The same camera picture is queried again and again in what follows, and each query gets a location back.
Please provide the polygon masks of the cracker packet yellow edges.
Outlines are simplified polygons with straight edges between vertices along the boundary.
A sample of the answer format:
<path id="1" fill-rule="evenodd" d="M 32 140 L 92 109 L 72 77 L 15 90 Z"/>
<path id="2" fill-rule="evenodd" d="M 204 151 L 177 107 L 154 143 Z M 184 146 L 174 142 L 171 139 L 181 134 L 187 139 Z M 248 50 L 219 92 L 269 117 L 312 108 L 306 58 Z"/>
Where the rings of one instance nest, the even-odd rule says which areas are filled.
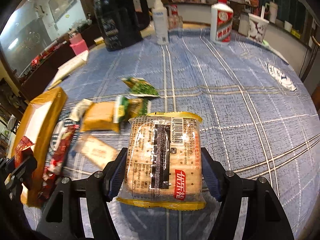
<path id="1" fill-rule="evenodd" d="M 124 181 L 117 200 L 144 208 L 203 209 L 202 118 L 189 112 L 155 112 L 129 122 Z"/>

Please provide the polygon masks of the green yellow pea packet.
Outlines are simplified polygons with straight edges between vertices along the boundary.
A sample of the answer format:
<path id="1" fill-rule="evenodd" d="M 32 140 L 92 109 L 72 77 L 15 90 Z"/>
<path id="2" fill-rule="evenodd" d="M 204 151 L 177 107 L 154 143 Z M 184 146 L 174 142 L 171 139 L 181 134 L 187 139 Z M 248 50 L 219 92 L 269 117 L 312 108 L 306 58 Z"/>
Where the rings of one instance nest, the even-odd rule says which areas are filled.
<path id="1" fill-rule="evenodd" d="M 145 98 L 128 99 L 117 96 L 113 109 L 113 122 L 119 124 L 131 118 L 150 113 L 151 101 Z"/>

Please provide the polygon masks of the orange red snack packet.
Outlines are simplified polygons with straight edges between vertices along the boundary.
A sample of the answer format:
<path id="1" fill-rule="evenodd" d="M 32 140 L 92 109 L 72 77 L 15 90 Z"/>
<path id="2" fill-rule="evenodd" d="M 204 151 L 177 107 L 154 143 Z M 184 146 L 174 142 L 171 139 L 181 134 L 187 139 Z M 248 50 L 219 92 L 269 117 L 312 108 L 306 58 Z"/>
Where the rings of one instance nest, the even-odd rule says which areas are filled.
<path id="1" fill-rule="evenodd" d="M 119 153 L 112 146 L 87 134 L 76 142 L 75 150 L 83 154 L 101 170 L 103 170 L 109 162 L 114 161 Z"/>

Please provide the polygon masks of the yellow cardboard box tray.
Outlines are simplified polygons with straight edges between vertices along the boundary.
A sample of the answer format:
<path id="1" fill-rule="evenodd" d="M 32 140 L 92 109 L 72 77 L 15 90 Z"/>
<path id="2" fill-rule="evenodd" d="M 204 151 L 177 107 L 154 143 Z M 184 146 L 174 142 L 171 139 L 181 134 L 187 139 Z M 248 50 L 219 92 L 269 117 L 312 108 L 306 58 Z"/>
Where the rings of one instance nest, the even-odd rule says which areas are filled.
<path id="1" fill-rule="evenodd" d="M 41 205 L 38 194 L 42 187 L 42 175 L 49 143 L 66 100 L 67 95 L 60 87 L 55 87 L 35 97 L 29 102 L 16 132 L 11 154 L 15 154 L 16 146 L 22 137 L 26 136 L 34 143 L 31 149 L 37 160 L 37 168 L 31 176 L 30 189 L 21 196 L 22 203 L 29 207 L 40 207 Z"/>

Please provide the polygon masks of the blue plaid tablecloth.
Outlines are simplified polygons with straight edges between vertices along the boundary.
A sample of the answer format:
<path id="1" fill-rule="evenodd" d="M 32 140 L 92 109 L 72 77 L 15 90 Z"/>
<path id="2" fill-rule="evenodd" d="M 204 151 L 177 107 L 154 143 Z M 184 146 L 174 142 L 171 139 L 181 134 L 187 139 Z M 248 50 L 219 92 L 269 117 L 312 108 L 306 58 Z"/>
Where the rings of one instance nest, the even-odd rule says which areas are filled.
<path id="1" fill-rule="evenodd" d="M 125 77 L 146 79 L 159 92 L 153 112 L 198 114 L 201 145 L 225 169 L 244 178 L 265 176 L 286 212 L 295 239 L 319 229 L 312 211 L 319 198 L 319 117 L 305 86 L 285 61 L 233 34 L 226 46 L 208 30 L 153 36 L 129 48 L 93 49 L 87 63 L 61 83 L 67 94 L 60 119 L 82 99 L 128 96 Z"/>

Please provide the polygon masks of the open notebook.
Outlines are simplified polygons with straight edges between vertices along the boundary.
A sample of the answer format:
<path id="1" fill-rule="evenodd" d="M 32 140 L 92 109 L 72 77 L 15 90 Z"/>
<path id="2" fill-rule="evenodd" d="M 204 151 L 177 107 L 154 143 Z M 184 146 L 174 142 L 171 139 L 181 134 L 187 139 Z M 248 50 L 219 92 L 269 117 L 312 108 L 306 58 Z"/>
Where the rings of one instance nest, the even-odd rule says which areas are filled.
<path id="1" fill-rule="evenodd" d="M 88 55 L 89 55 L 89 51 L 85 50 L 80 54 L 76 55 L 75 57 L 73 57 L 72 59 L 70 59 L 69 61 L 67 61 L 66 63 L 64 63 L 63 65 L 61 65 L 58 68 L 56 75 L 54 76 L 53 80 L 51 81 L 47 89 L 50 90 L 54 88 L 65 77 L 67 77 L 69 74 L 74 72 L 77 68 L 86 64 Z"/>

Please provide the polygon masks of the green pea snack packet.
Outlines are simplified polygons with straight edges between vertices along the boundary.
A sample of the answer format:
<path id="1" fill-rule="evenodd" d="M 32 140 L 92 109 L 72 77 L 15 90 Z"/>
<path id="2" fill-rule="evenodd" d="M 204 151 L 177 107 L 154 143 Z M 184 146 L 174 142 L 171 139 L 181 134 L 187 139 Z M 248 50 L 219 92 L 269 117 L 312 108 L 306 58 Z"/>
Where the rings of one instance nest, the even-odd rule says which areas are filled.
<path id="1" fill-rule="evenodd" d="M 158 91 L 145 81 L 143 78 L 136 77 L 124 77 L 121 81 L 127 85 L 130 89 L 130 94 L 132 96 L 137 96 L 140 98 L 157 98 L 159 97 Z"/>

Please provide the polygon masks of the pink thermos bottle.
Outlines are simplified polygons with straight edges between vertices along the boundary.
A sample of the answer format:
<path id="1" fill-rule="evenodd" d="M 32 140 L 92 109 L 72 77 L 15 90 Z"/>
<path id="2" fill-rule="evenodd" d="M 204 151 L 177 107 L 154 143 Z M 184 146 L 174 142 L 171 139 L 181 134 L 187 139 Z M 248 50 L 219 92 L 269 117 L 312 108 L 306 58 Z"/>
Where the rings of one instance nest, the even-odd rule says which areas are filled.
<path id="1" fill-rule="evenodd" d="M 75 55 L 79 55 L 82 52 L 88 50 L 88 46 L 80 33 L 72 33 L 69 41 L 70 47 L 74 51 Z"/>

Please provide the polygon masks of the white paper cup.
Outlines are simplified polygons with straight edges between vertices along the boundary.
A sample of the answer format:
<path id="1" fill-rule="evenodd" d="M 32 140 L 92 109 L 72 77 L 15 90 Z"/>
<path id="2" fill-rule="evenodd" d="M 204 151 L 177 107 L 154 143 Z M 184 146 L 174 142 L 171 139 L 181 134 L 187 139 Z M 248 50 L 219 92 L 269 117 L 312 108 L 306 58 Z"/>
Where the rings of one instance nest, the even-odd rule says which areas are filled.
<path id="1" fill-rule="evenodd" d="M 248 15 L 248 38 L 255 42 L 262 43 L 266 34 L 269 21 L 253 14 Z"/>

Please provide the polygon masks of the black electric kettle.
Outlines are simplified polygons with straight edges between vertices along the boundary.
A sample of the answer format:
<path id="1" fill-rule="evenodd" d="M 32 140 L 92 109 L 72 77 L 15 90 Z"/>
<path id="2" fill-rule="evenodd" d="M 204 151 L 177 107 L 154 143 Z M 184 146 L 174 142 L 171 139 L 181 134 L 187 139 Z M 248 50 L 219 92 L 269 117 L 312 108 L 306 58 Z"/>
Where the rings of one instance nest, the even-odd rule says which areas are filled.
<path id="1" fill-rule="evenodd" d="M 94 0 L 93 8 L 108 51 L 140 42 L 150 24 L 147 0 Z"/>

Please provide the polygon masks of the small glass jar red lid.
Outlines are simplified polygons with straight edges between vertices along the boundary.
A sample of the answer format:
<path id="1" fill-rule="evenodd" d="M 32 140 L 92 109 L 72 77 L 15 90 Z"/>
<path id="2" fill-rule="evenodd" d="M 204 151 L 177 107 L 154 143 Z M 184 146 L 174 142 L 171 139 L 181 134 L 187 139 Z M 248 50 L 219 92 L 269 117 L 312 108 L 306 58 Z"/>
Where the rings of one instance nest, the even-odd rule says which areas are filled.
<path id="1" fill-rule="evenodd" d="M 177 5 L 172 4 L 168 7 L 169 9 L 169 29 L 182 29 L 183 28 L 183 18 L 178 14 Z"/>

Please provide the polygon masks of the white spray bottle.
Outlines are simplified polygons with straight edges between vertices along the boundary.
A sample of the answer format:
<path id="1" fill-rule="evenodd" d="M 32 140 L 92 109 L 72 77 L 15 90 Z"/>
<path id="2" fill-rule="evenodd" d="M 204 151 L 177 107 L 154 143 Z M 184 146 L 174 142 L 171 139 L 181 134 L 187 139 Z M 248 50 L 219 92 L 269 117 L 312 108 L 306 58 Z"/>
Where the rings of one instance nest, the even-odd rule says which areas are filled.
<path id="1" fill-rule="evenodd" d="M 155 0 L 152 9 L 152 18 L 159 45 L 169 43 L 168 36 L 168 11 L 161 0 Z"/>

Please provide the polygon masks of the framed wall picture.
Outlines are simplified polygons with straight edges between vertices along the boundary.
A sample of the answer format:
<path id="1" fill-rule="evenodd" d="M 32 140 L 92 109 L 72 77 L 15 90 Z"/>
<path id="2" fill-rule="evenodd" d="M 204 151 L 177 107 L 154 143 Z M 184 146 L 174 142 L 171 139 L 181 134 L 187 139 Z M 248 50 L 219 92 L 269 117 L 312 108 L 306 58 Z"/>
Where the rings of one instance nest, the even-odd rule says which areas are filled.
<path id="1" fill-rule="evenodd" d="M 76 0 L 49 0 L 48 5 L 55 23 L 75 5 Z"/>

